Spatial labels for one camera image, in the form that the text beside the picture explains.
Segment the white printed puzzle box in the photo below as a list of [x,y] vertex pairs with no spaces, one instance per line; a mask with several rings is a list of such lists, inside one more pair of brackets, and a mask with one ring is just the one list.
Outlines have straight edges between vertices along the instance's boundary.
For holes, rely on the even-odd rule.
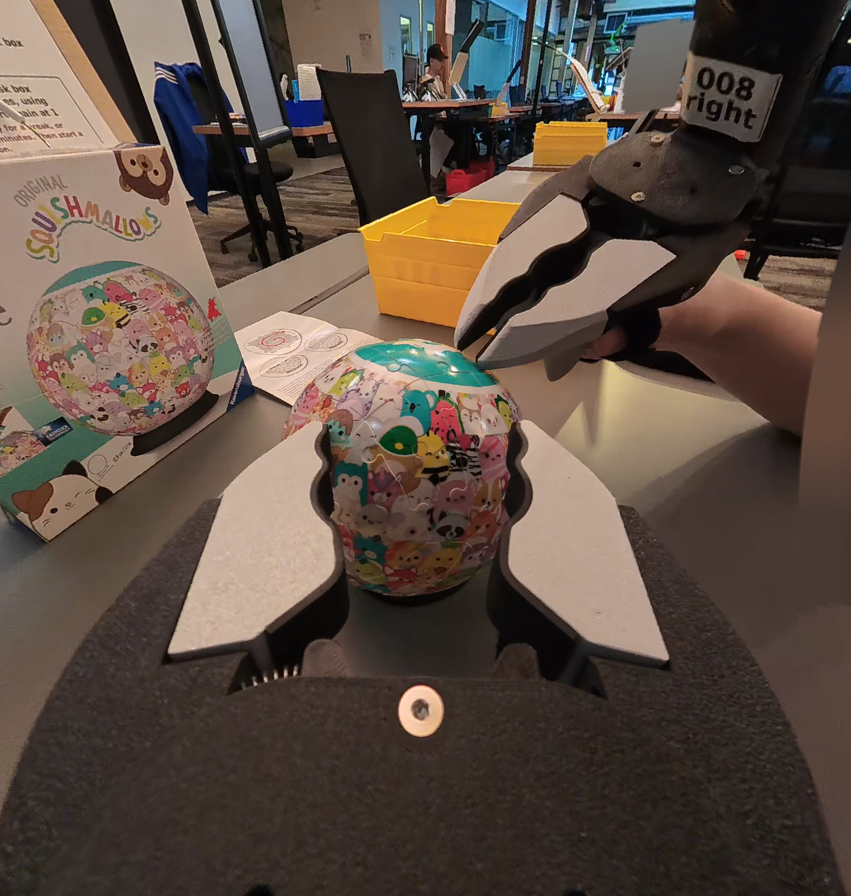
[[49,542],[252,394],[160,146],[0,160],[0,507]]

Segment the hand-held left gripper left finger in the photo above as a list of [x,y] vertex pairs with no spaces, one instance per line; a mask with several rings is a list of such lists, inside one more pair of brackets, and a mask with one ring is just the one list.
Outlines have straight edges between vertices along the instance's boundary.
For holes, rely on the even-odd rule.
[[223,493],[169,658],[246,652],[263,674],[291,673],[309,643],[339,633],[349,588],[332,508],[330,437],[313,422]]

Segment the colourful puzzle ball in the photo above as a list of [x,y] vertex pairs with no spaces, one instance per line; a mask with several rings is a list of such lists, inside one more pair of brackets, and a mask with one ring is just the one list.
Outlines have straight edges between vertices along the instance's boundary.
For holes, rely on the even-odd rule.
[[295,401],[283,436],[326,425],[347,575],[413,601],[464,584],[494,559],[520,419],[509,391],[463,353],[402,340],[332,362]]

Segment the printed instruction sheet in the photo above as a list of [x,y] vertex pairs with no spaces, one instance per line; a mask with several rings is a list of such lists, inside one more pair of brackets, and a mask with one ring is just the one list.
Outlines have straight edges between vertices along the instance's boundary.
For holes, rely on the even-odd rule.
[[117,145],[35,6],[0,1],[0,161]]

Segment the folded paper leaflet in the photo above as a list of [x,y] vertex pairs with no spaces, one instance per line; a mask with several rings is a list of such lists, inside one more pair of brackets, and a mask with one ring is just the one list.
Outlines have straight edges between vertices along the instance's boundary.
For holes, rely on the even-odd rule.
[[285,311],[237,330],[235,338],[252,384],[288,405],[335,361],[377,342],[364,332]]

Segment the person's right forearm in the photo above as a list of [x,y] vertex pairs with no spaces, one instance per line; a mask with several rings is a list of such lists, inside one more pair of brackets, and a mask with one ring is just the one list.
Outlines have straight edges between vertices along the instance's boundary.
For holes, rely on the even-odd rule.
[[731,281],[708,344],[708,375],[771,424],[802,437],[823,313]]

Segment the person's right hand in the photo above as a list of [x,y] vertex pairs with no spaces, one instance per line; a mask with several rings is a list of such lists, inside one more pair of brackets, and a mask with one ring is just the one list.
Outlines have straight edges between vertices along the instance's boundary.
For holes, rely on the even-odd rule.
[[708,353],[723,313],[707,297],[689,297],[656,308],[647,304],[612,313],[601,336],[582,350],[588,364],[599,360],[629,362],[649,370],[722,385],[717,363]]

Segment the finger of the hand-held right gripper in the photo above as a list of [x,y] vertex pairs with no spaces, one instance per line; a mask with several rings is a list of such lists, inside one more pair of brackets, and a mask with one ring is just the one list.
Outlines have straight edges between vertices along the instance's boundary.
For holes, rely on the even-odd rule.
[[608,311],[676,255],[650,241],[612,239],[594,249],[583,270],[551,286],[536,302],[513,304],[476,362],[486,369],[542,360],[548,380],[567,375],[604,330]]
[[455,346],[463,350],[493,330],[486,352],[548,352],[569,335],[544,295],[582,268],[588,232],[581,203],[556,196],[503,238],[467,295]]

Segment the yellow plastic bin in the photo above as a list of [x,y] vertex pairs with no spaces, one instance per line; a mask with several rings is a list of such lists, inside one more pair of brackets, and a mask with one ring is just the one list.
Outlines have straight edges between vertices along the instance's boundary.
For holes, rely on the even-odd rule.
[[467,294],[517,203],[434,197],[362,226],[385,315],[454,328]]
[[565,168],[607,146],[604,121],[538,123],[533,141],[533,167]]

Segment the black office chair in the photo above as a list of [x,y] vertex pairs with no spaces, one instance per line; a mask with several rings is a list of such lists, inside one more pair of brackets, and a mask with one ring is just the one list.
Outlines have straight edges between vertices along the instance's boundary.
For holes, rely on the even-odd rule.
[[317,70],[360,225],[429,196],[401,105],[397,74]]

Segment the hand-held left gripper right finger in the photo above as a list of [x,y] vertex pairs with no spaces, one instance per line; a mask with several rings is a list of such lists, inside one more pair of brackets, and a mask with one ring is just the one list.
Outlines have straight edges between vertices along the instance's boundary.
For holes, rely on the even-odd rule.
[[497,656],[544,678],[579,678],[592,658],[664,668],[669,653],[616,500],[529,420],[509,433],[505,524],[487,584]]

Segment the instruction sheet on wooden board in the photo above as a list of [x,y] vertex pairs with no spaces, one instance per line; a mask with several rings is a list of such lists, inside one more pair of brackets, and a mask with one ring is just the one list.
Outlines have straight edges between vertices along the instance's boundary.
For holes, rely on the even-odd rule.
[[123,117],[116,102],[112,99],[105,84],[99,78],[92,62],[87,57],[79,40],[73,34],[65,17],[54,1],[31,1],[39,18],[44,23],[50,36],[68,61],[73,73],[93,105],[104,119],[107,127],[118,139],[119,143],[133,143],[134,134]]

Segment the blue jacket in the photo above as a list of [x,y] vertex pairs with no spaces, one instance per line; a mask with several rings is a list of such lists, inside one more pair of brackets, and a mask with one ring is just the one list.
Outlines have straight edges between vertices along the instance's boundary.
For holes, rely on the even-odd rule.
[[207,95],[203,70],[197,63],[154,63],[154,104],[185,188],[196,208],[208,214],[208,162],[206,137],[195,126],[204,124],[193,87]]

